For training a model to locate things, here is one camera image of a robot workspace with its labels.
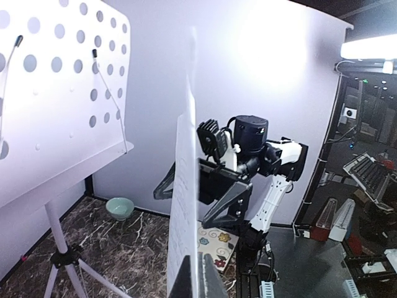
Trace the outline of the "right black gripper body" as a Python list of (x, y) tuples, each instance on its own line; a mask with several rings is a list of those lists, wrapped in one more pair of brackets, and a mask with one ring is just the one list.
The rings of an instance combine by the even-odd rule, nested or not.
[(209, 119), (199, 124), (197, 135), (204, 155), (200, 169), (199, 201), (209, 205), (230, 199), (241, 205), (251, 191), (250, 179), (261, 168), (269, 121), (254, 115), (238, 115), (220, 127)]

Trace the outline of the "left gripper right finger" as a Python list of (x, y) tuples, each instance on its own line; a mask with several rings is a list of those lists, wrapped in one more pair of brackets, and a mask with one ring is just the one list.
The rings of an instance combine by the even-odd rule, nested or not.
[(198, 253), (198, 297), (228, 298), (212, 256), (201, 252)]

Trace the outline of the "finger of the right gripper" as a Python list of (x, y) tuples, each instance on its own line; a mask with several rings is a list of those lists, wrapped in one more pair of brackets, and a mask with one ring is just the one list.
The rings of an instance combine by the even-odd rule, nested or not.
[(153, 191), (153, 197), (155, 200), (171, 199), (173, 195), (173, 183), (176, 172), (176, 164), (173, 163), (167, 175), (158, 184)]
[(202, 219), (203, 228), (233, 228), (244, 221), (252, 183), (234, 182)]

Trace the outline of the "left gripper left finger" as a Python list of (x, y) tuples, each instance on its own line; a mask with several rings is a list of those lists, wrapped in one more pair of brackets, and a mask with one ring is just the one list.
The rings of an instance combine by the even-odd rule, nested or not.
[(191, 297), (191, 264), (190, 256), (185, 255), (176, 280), (176, 297)]

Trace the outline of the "sheet music page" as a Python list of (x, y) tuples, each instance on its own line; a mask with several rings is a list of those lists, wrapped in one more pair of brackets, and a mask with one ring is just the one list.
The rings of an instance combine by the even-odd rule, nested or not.
[(176, 172), (173, 184), (167, 253), (167, 294), (176, 297), (176, 280), (185, 255), (190, 256), (191, 297), (199, 296), (197, 252), (198, 164), (195, 99), (186, 78), (185, 110), (177, 120)]

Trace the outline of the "white music stand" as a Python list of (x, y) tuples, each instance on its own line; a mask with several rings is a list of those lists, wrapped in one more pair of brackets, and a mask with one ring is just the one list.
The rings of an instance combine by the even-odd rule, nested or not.
[(55, 197), (132, 150), (124, 120), (128, 17), (103, 1), (1, 2), (1, 221), (44, 207), (56, 242), (45, 297), (65, 268), (79, 297), (82, 269)]

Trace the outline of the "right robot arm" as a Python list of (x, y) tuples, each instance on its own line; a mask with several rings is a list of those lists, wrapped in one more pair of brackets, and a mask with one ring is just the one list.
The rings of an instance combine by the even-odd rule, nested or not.
[[(197, 128), (206, 159), (199, 161), (199, 202), (210, 210), (202, 219), (203, 228), (222, 228), (238, 233), (243, 254), (240, 272), (252, 274), (262, 256), (269, 260), (265, 281), (275, 279), (274, 253), (267, 241), (271, 219), (285, 194), (293, 189), (305, 167), (308, 146), (289, 138), (268, 140), (269, 122), (254, 115), (237, 115), (220, 127), (209, 119)], [(271, 177), (270, 188), (254, 217), (245, 221), (251, 182), (255, 175)]]

